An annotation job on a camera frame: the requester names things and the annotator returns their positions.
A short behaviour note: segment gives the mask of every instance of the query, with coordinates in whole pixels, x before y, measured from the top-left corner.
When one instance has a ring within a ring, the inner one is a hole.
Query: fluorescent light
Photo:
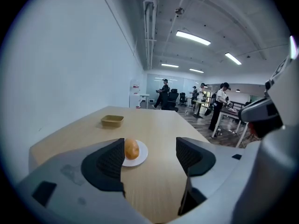
[[[191,34],[188,34],[188,33],[185,33],[185,32],[180,32],[178,31],[177,32],[177,36],[180,36],[180,37],[184,37],[184,38],[187,38],[187,39],[190,39],[190,40],[193,40],[193,41],[196,41],[196,42],[200,42],[206,46],[210,45],[211,43],[198,37],[198,36],[194,36],[194,35],[191,35]]]
[[[162,66],[171,66],[171,67],[178,67],[178,65],[168,65],[168,64],[162,64]]]
[[[204,73],[204,72],[201,71],[201,70],[195,70],[195,69],[189,69],[189,70],[196,71],[196,72],[199,72],[199,73]]]
[[[236,62],[238,65],[241,65],[242,63],[239,62],[236,58],[234,58],[231,54],[226,53],[225,54],[229,59],[231,59],[232,61]]]
[[[291,43],[291,59],[294,60],[297,58],[299,50],[297,49],[296,42],[292,35],[290,36],[290,43]]]

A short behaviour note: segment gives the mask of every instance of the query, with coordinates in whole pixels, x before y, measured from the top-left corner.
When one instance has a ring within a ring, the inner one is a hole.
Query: man
[[[162,102],[162,109],[164,109],[165,106],[167,105],[167,97],[168,97],[168,92],[169,92],[168,80],[164,79],[163,81],[164,81],[164,86],[162,87],[162,89],[157,90],[157,92],[159,93],[157,102],[155,105],[152,105],[154,107],[154,109],[157,109],[157,106],[161,102]]]
[[[192,105],[193,110],[194,110],[195,109],[195,102],[194,102],[194,100],[197,100],[197,96],[198,96],[196,86],[193,87],[193,92],[189,92],[189,93],[192,94],[191,105]]]
[[[200,87],[198,88],[198,101],[201,101],[203,98],[203,94],[204,94],[204,89],[205,89],[205,83],[201,83]],[[197,114],[198,112],[198,108],[199,108],[199,103],[196,103],[196,109],[194,109],[194,114]]]
[[[224,82],[223,85],[221,85],[222,88],[217,91],[216,94],[216,101],[214,103],[214,113],[213,117],[209,126],[209,129],[214,131],[220,110],[223,107],[223,104],[227,105],[227,101],[225,100],[225,91],[229,89],[229,84],[227,82]]]

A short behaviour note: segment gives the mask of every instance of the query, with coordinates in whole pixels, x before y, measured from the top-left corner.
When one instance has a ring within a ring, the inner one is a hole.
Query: table leg
[[[220,120],[221,120],[221,117],[222,117],[222,113],[220,112],[219,117],[218,117],[218,120],[217,120],[217,123],[216,123],[216,126],[215,126],[215,129],[214,129],[214,132],[213,132],[213,134],[212,134],[212,138],[214,138],[214,136],[215,136],[215,133],[216,133],[216,130],[217,130],[217,128],[218,128],[218,125],[219,125],[219,122],[220,122]]]
[[[202,117],[199,115],[200,108],[201,108],[201,104],[199,104],[197,114],[194,114],[193,116],[196,117],[196,118],[202,119]]]
[[[237,127],[237,129],[235,130],[235,133],[238,133],[240,124],[241,124],[241,120],[239,120],[238,127]]]
[[[244,128],[244,131],[243,131],[243,133],[242,133],[242,135],[241,135],[241,137],[240,137],[240,139],[239,139],[239,141],[238,141],[236,147],[239,147],[239,145],[241,144],[241,141],[242,141],[242,139],[244,138],[244,135],[245,135],[245,133],[246,133],[246,131],[247,131],[247,126],[248,126],[248,123],[246,123],[246,126],[245,126],[245,128]]]

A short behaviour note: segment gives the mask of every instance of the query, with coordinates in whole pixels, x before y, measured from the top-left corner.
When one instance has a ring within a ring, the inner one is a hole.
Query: office chair
[[[184,105],[184,106],[187,106],[185,103],[187,102],[187,99],[186,99],[186,94],[185,93],[180,93],[179,94],[179,105]]]
[[[178,98],[178,90],[172,89],[168,94],[167,105],[164,108],[164,110],[174,110],[175,112],[178,112],[178,108],[175,107],[177,98]]]

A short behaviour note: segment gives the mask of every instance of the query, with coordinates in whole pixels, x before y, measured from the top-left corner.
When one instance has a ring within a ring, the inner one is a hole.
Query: floor
[[[141,108],[146,108],[146,103],[142,102],[140,106]],[[206,109],[201,108],[200,115],[203,117],[203,119],[197,119],[193,117],[193,109],[179,105],[177,105],[176,107],[178,107],[178,114],[182,116],[189,124],[191,124],[198,132],[200,132],[210,143],[235,147],[238,143],[239,137],[241,136],[245,128],[245,124],[241,123],[238,134],[231,133],[228,130],[235,131],[239,121],[236,121],[234,118],[225,116],[219,124],[222,135],[218,135],[217,137],[212,138],[211,136],[213,132],[208,128],[213,116],[213,112],[208,116],[204,116]],[[149,109],[153,109],[151,103],[149,103]],[[250,137],[248,139],[249,136],[249,129],[247,129],[245,136],[239,146],[240,148],[245,148],[248,143],[256,141],[256,138]]]

